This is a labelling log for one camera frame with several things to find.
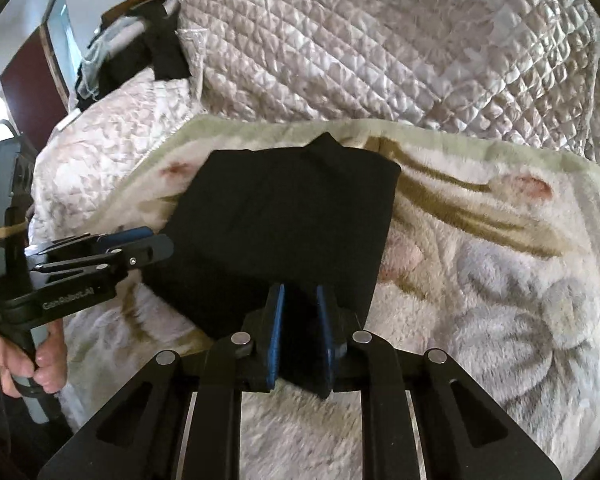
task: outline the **hand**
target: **hand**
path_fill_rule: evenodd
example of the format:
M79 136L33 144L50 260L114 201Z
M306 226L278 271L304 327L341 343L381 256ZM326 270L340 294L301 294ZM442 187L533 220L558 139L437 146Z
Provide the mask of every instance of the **hand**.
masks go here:
M54 394L66 384L66 345L62 319L48 323L49 336L36 352L36 364L11 341L0 336L0 380L2 390L11 397L20 397L11 375L33 377L48 394Z

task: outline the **black cloth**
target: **black cloth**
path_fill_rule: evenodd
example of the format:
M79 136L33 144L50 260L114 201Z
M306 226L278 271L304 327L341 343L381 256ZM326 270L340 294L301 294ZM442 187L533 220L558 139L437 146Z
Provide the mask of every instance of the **black cloth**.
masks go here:
M167 15L162 0L151 0L130 10L127 16L140 16L148 26L146 30L119 53L105 60L98 72L98 94L83 98L78 94L82 80L81 69L75 84L77 107L85 111L95 102L120 88L142 69L153 65L158 81L184 79L190 76L180 40L176 36L178 13Z
M173 256L144 269L144 282L213 338L240 330L276 282L331 285L363 325L399 172L330 134L302 148L213 152L162 230Z
M22 399L4 396L11 433L11 460L27 478L38 476L40 469L68 441L71 433L52 424L36 424L31 420ZM0 446L7 439L6 425L0 403Z

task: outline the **fluffy blanket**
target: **fluffy blanket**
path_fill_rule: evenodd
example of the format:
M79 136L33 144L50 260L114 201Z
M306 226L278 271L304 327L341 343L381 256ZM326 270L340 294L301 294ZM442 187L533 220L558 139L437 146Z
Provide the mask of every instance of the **fluffy blanket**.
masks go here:
M600 165L387 121L199 116L104 190L95 213L74 216L80 227L48 214L61 196L36 202L48 219L36 236L157 230L212 150L297 146L323 131L402 167L366 328L408 351L446 349L573 479L600 444ZM43 160L36 174L62 167ZM68 318L66 339L61 395L75 427L157 351L210 344L137 274L115 300ZM282 382L245 395L241 458L242 478L361 478L356 395L321 402Z
M203 102L247 121L378 118L600 161L587 0L182 0Z

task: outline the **bedding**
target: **bedding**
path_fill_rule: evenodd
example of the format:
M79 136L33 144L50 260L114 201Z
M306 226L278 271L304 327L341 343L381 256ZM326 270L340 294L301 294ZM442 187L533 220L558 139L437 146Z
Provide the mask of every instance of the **bedding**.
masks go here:
M154 70L145 68L61 132L54 130L36 159L29 237L61 238L60 223L78 228L82 215L95 211L147 153L204 112L195 96L200 78L156 81Z
M242 120L380 118L600 161L587 0L181 0L209 30L205 105Z
M182 0L179 22L183 45L207 30L202 103L193 82L144 71L54 133L34 173L32 243L159 229L214 149L328 130L379 152L402 174L366 327L408 351L445 348L573 479L600 443L600 164L586 160L600 162L600 19L588 1ZM186 122L205 107L289 124ZM140 281L66 321L74 428L157 351L210 345ZM362 476L355 394L323 403L281 382L245 395L242 414L243 478Z
M178 0L166 0L164 10L172 16L180 10ZM80 72L75 91L83 99L98 95L98 74L102 64L112 59L138 36L146 31L147 24L138 16L120 16L103 33L91 41L87 53L82 57Z
M158 230L212 150L304 145L323 131L401 166L366 328L407 351L447 350L573 479L600 443L599 165L387 121L200 116L85 211L80 229ZM138 274L65 331L61 398L75 427L157 351L210 344ZM321 402L279 382L242 405L242 478L362 477L356 394Z

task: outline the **black gripper frame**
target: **black gripper frame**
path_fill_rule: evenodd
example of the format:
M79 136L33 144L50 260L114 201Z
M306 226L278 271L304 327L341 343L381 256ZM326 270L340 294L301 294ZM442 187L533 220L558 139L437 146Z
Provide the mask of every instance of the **black gripper frame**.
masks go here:
M237 480L242 392L269 392L284 337L284 285L242 332L186 357L160 352L42 469L39 480ZM363 478L420 478L410 392L429 480L560 480L556 466L448 355L394 349L318 286L334 392L359 390Z
M166 259L173 244L141 227L111 235L65 238L26 247L26 232L0 240L0 334L34 360L34 330L116 296L129 270ZM37 399L47 420L62 418L59 401L31 378L14 381L24 397Z

